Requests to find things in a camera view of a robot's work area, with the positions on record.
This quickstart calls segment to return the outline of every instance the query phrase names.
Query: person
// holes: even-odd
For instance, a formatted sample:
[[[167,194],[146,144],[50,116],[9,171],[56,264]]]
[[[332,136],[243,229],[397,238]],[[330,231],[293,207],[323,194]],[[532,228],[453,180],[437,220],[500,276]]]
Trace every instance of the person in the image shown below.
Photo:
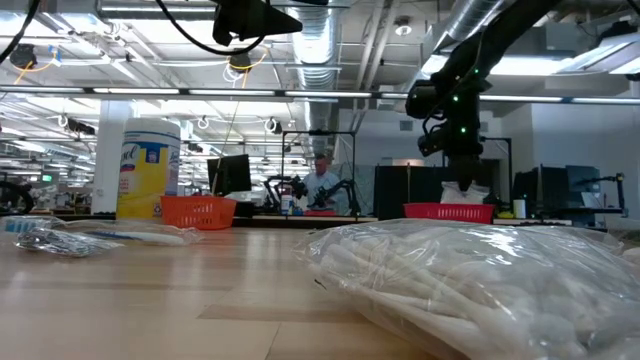
[[[303,180],[309,192],[307,194],[307,199],[310,207],[315,202],[315,197],[320,188],[324,188],[328,191],[340,182],[340,179],[336,175],[328,171],[329,160],[325,155],[318,154],[315,156],[315,167],[316,171],[305,176]],[[326,207],[316,210],[335,210],[337,195],[338,193],[327,199]]]

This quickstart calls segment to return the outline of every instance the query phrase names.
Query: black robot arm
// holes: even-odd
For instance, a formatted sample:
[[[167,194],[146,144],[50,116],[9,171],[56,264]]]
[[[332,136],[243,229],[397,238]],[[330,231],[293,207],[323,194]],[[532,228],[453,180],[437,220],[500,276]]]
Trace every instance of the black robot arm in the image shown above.
[[[356,197],[355,181],[353,180],[340,180],[340,182],[331,187],[331,189],[329,190],[321,187],[320,189],[318,189],[318,193],[313,199],[313,204],[309,205],[309,207],[326,207],[327,200],[329,200],[341,189],[345,189],[347,193],[347,200],[349,201],[351,216],[358,216],[360,214],[360,204],[358,203],[358,199]]]
[[[507,49],[561,1],[516,1],[458,45],[429,81],[417,81],[409,92],[407,114],[424,120],[420,151],[425,157],[444,151],[462,189],[480,171],[480,93],[491,87],[486,77]],[[442,123],[428,129],[431,118]]]

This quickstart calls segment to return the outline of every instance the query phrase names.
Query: red basket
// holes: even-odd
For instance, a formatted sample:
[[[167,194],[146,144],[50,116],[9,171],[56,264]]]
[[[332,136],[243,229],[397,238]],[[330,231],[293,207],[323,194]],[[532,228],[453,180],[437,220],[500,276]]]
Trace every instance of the red basket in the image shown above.
[[[404,204],[405,216],[410,219],[436,219],[491,224],[493,205],[463,204]]]
[[[231,227],[236,201],[213,196],[163,196],[162,220],[166,225],[199,230]]]

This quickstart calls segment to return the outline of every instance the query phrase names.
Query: wooden board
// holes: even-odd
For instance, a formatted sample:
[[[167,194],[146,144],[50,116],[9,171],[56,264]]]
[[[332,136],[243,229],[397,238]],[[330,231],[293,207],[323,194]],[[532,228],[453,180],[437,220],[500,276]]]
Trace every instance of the wooden board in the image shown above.
[[[314,283],[299,230],[65,259],[0,241],[6,360],[429,359]]]

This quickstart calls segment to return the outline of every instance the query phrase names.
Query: white column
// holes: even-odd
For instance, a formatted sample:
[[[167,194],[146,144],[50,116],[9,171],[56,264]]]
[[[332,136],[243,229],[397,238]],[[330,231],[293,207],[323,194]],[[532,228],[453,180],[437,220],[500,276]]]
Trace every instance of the white column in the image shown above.
[[[96,171],[91,204],[93,214],[116,212],[124,126],[132,116],[131,101],[103,100],[100,105]]]

